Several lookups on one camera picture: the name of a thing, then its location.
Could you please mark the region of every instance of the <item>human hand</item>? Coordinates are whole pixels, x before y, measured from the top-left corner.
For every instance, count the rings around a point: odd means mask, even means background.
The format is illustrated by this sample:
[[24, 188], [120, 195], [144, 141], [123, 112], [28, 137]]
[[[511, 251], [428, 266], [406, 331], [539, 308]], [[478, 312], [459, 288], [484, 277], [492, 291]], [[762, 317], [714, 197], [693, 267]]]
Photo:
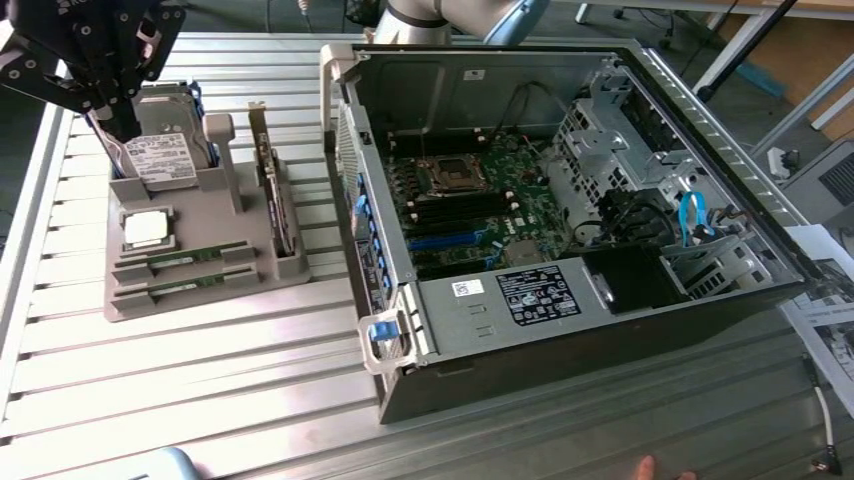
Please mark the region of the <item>human hand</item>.
[[[641, 460], [638, 468], [635, 469], [635, 476], [633, 480], [654, 480], [655, 478], [655, 458], [653, 455], [647, 455]], [[694, 472], [683, 472], [677, 480], [697, 480], [697, 474]]]

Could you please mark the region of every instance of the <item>warning label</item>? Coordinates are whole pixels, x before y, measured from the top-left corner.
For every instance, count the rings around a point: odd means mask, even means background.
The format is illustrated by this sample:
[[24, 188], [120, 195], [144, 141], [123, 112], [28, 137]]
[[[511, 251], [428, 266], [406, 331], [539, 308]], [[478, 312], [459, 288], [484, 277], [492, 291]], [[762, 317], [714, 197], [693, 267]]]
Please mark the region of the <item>warning label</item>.
[[556, 266], [508, 273], [496, 278], [518, 325], [531, 325], [582, 313]]
[[137, 137], [124, 147], [143, 183], [196, 176], [183, 133]]

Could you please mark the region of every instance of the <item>blue latch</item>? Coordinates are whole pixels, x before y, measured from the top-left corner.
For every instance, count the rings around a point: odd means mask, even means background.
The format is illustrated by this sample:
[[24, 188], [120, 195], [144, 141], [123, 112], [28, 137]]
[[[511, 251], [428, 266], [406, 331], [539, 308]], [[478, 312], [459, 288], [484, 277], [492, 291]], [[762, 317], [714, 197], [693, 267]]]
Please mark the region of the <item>blue latch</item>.
[[706, 199], [701, 192], [689, 191], [682, 196], [679, 202], [679, 227], [682, 229], [682, 246], [691, 246], [691, 233], [689, 228], [689, 209], [691, 208], [691, 198], [697, 199], [697, 225], [706, 229], [706, 233], [714, 237], [715, 229], [706, 223]]
[[368, 327], [368, 338], [372, 342], [394, 340], [399, 336], [400, 330], [395, 322], [376, 322]]
[[356, 199], [356, 204], [352, 207], [352, 211], [355, 213], [366, 211], [367, 210], [367, 206], [368, 206], [368, 196], [367, 195], [359, 195], [359, 198]]

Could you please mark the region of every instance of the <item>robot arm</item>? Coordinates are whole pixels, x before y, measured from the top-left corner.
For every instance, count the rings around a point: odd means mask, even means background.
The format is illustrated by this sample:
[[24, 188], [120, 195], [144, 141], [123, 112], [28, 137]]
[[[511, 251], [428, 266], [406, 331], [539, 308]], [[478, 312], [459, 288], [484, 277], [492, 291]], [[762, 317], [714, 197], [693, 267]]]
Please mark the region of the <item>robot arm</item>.
[[388, 0], [375, 43], [451, 43], [450, 24], [488, 45], [515, 45], [550, 0]]
[[[133, 98], [156, 80], [184, 23], [172, 0], [11, 0], [0, 84], [80, 113], [119, 141], [140, 135]], [[59, 58], [71, 79], [45, 73]]]

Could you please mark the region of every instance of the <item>metal slatted table surface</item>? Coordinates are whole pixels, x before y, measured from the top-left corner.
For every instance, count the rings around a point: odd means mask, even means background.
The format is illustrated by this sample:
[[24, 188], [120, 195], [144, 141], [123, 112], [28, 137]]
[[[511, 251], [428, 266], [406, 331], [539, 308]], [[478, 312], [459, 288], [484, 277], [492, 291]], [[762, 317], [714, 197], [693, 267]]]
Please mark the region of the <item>metal slatted table surface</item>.
[[[773, 313], [686, 350], [378, 424], [320, 147], [330, 41], [358, 37], [184, 34], [163, 75], [194, 77], [207, 111], [235, 114], [236, 161], [251, 161], [247, 102], [267, 102], [311, 254], [303, 286], [108, 323], [108, 160], [84, 121], [47, 107], [0, 269], [0, 477], [124, 480], [167, 445], [207, 477], [622, 479], [646, 453], [662, 478], [807, 475], [821, 412]], [[831, 403], [847, 460], [854, 424]]]

